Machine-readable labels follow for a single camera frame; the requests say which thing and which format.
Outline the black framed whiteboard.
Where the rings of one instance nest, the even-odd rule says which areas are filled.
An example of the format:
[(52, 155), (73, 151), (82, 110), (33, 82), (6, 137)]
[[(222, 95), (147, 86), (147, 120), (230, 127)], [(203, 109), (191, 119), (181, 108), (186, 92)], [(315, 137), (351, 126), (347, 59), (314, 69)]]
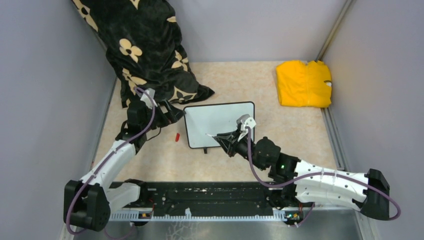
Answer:
[(187, 143), (191, 149), (219, 147), (206, 134), (233, 132), (237, 129), (236, 121), (239, 117), (245, 114), (255, 117), (255, 104), (252, 101), (193, 105), (183, 110)]

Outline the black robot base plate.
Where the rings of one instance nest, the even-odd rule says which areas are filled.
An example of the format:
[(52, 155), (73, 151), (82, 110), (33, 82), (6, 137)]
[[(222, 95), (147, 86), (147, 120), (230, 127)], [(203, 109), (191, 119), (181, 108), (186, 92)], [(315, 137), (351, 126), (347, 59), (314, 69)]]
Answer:
[(115, 211), (110, 221), (286, 221), (300, 203), (287, 189), (258, 182), (143, 182), (140, 197)]

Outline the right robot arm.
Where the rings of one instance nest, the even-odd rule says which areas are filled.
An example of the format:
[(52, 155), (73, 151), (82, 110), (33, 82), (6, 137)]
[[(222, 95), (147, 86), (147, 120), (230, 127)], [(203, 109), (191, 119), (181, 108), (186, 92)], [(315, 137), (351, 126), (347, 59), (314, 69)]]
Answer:
[(254, 143), (248, 135), (240, 138), (237, 131), (213, 136), (229, 156), (240, 155), (255, 169), (268, 170), (274, 182), (262, 182), (268, 188), (282, 188), (281, 199), (287, 206), (299, 203), (321, 203), (347, 207), (380, 221), (390, 218), (390, 185), (380, 170), (348, 172), (321, 167), (296, 156), (281, 152), (267, 137)]

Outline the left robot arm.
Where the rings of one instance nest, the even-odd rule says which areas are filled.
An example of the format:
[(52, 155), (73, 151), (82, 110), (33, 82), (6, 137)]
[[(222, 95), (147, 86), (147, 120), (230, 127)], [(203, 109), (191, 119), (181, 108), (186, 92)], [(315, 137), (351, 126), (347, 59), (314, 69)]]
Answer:
[(135, 204), (144, 207), (150, 193), (140, 180), (126, 180), (115, 185), (114, 180), (147, 141), (147, 132), (162, 129), (178, 122), (185, 112), (169, 101), (151, 103), (147, 100), (131, 102), (127, 119), (103, 159), (79, 180), (70, 180), (64, 188), (63, 221), (71, 234), (72, 226), (100, 232), (111, 214)]

